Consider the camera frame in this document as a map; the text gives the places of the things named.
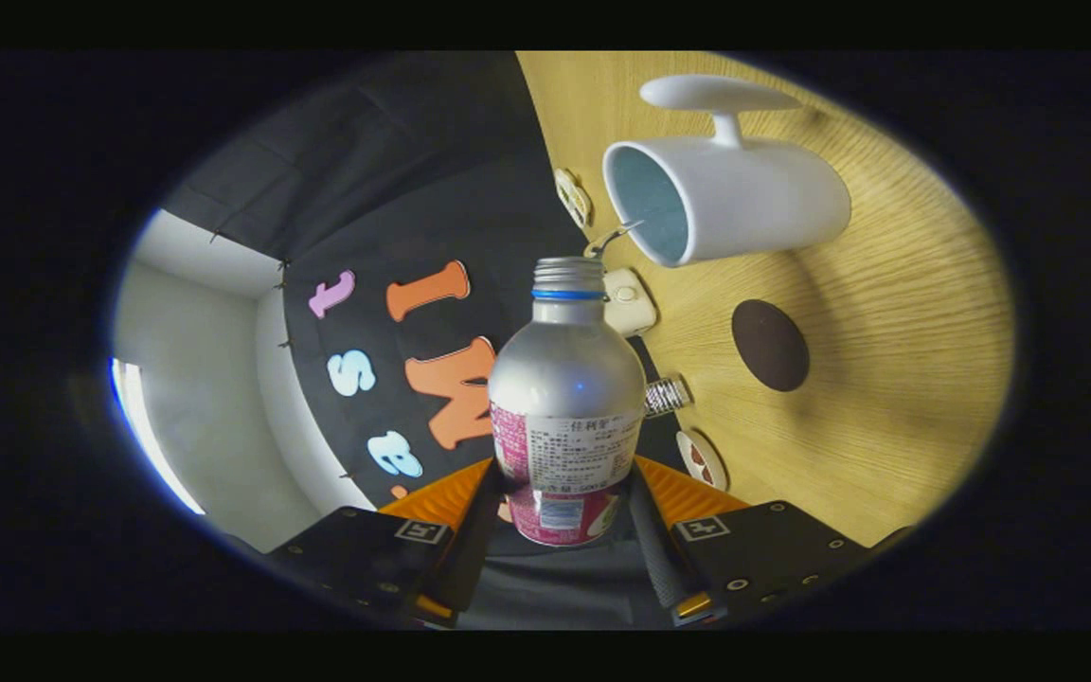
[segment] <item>pink label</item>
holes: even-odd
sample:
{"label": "pink label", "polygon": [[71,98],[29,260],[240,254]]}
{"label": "pink label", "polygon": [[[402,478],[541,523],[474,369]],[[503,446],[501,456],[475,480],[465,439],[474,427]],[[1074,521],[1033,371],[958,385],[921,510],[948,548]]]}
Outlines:
{"label": "pink label", "polygon": [[[613,423],[606,423],[603,427],[607,428],[610,435],[619,434],[625,431],[628,420],[636,439],[636,423],[639,419],[640,416],[628,415],[625,418],[606,420]],[[549,460],[535,463],[535,466],[531,467],[529,452],[532,450],[538,458],[541,458],[542,448],[550,448],[550,443],[529,443],[531,435],[529,435],[525,421],[527,421],[525,415],[501,409],[492,403],[491,431],[494,436],[494,452],[496,452],[499,467],[503,470],[503,475],[512,479],[513,482],[523,484],[517,492],[507,495],[507,508],[511,511],[512,523],[515,524],[516,530],[519,530],[520,535],[529,540],[551,545],[551,547],[570,547],[600,538],[612,526],[612,521],[618,513],[621,501],[619,483],[624,478],[622,470],[628,474],[628,467],[625,465],[628,465],[634,442],[628,444],[625,453],[610,452],[607,457],[607,466],[591,466],[588,462],[580,460],[580,466],[576,468],[575,463],[567,463],[567,466],[578,470],[580,475],[591,470],[590,476],[597,477],[592,480],[601,480],[602,484],[603,482],[610,482],[610,484],[606,484],[598,491],[584,493],[543,492],[533,488],[531,470],[537,469],[538,476],[541,476],[542,467],[549,466]],[[540,428],[543,421],[550,420],[533,419],[538,430],[535,430],[536,435],[532,436],[542,438]],[[546,427],[551,432],[556,431],[556,433],[550,433],[551,436],[556,435],[561,440],[551,442],[558,445],[558,448],[554,450],[566,448],[568,442],[565,434],[577,432],[575,421],[559,419],[556,428]]]}

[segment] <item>mug handle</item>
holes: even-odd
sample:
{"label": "mug handle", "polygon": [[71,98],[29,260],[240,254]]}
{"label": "mug handle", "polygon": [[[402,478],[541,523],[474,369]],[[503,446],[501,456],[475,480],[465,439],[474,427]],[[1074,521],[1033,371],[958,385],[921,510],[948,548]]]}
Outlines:
{"label": "mug handle", "polygon": [[715,144],[742,149],[740,111],[801,108],[800,100],[739,77],[706,74],[668,75],[645,83],[637,95],[646,104],[680,111],[708,111],[715,117]]}

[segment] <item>silver bottle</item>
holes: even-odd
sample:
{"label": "silver bottle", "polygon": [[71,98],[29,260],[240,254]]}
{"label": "silver bottle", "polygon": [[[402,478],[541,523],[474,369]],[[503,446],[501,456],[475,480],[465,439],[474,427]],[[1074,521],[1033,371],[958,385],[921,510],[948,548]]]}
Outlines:
{"label": "silver bottle", "polygon": [[525,538],[589,542],[611,526],[633,466],[646,376],[603,312],[597,259],[537,261],[533,319],[499,351],[488,380],[499,466]]}

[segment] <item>black metal plate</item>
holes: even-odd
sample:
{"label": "black metal plate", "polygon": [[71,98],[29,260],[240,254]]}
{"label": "black metal plate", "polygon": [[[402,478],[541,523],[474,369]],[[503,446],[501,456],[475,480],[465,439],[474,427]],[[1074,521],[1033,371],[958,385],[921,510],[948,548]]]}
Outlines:
{"label": "black metal plate", "polygon": [[745,621],[851,570],[866,549],[789,502],[684,521],[672,538],[728,621]]}
{"label": "black metal plate", "polygon": [[452,535],[439,523],[341,507],[268,557],[328,599],[394,614],[420,591]]}

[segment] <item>dark fabric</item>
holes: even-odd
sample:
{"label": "dark fabric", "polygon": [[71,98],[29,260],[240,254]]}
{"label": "dark fabric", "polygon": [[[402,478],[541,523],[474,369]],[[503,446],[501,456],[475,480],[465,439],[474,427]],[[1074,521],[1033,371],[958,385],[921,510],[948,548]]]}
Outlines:
{"label": "dark fabric", "polygon": [[373,56],[226,144],[168,211],[297,260],[408,190],[525,147],[541,133],[514,55]]}
{"label": "dark fabric", "polygon": [[[285,316],[307,402],[345,470],[381,507],[391,488],[424,484],[490,457],[491,436],[443,448],[428,422],[448,398],[413,392],[407,359],[494,350],[531,319],[532,271],[576,255],[585,239],[553,189],[532,100],[512,53],[376,56],[239,134],[177,187],[165,205],[220,238],[289,261]],[[452,260],[470,294],[386,311],[391,284],[432,276]],[[351,271],[356,288],[320,320],[316,286]],[[654,367],[634,340],[649,379]],[[376,384],[346,397],[327,359],[360,349]],[[645,423],[639,452],[684,469],[671,416]],[[392,476],[368,440],[397,431],[423,475]],[[473,608],[460,627],[649,626],[663,618],[627,513],[579,549],[549,549],[499,522]],[[546,618],[542,600],[556,609]]]}

